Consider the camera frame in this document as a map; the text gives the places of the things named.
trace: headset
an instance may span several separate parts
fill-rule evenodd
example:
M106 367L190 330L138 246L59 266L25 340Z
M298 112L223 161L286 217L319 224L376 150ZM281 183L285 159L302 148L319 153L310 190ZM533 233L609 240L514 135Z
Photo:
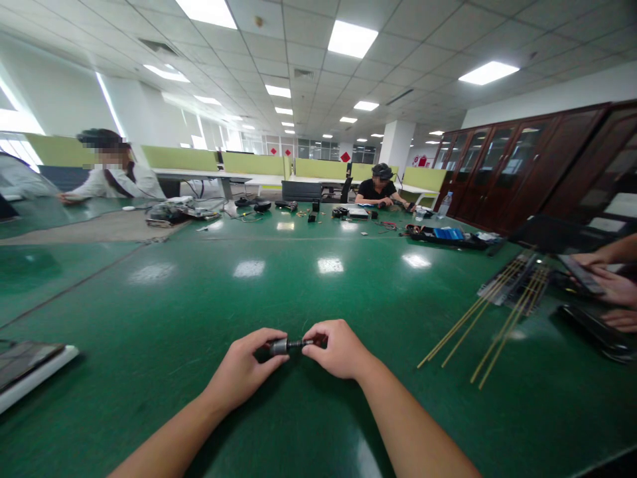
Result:
M393 172L385 163L378 163L372 168L372 176L377 176L383 181L388 181L393 176Z

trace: hand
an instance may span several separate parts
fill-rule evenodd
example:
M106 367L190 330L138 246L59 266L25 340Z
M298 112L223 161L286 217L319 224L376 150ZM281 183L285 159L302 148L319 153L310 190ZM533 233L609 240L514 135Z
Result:
M578 261L582 267L587 269L593 266L605 268L608 265L606 259L596 252L592 254L573 254L571 257Z
M303 339L312 339L315 344L327 341L326 349L306 345L303 354L317 361L335 377L359 380L361 374L373 364L374 356L343 319L314 324Z
M637 312L625 309L615 309L602 315L606 325L614 327L620 332L637 332Z
M637 285L629 279L593 266L593 279L602 286L605 294L599 297L605 302L637 308Z
M234 341L202 395L225 413L243 404L272 372L290 358L289 355L277 355L259 364L254 352L266 342L285 337L285 332L260 329Z

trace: black device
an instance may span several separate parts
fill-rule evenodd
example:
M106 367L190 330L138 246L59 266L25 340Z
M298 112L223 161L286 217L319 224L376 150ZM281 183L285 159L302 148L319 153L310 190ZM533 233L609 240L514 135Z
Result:
M609 327L601 320L573 305L560 305L558 316L582 333L589 342L611 360L630 363L637 360L637 348L620 331Z
M558 254L557 259L573 274L573 277L591 295L603 295L604 289L593 279L593 275L579 265L571 256Z

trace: white shirt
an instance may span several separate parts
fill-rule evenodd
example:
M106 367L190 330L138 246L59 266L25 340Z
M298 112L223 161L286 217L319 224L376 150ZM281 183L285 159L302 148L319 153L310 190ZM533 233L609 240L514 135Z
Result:
M128 178L123 169L109 168L109 171L119 185L133 197L166 199L164 192L161 190L161 187L159 187L155 173L144 166L140 166L138 163L135 163L133 168L135 183ZM69 191L68 194L82 197L126 197L108 183L104 175L104 170L100 165L96 165L96 168L89 173L88 179L82 186L73 191Z

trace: forearm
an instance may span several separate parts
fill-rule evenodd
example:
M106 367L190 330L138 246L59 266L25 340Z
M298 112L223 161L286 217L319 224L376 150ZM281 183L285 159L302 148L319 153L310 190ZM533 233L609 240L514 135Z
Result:
M358 378L398 478L476 477L479 472L375 357Z
M181 477L199 449L226 417L214 401L200 395L157 430L111 478Z

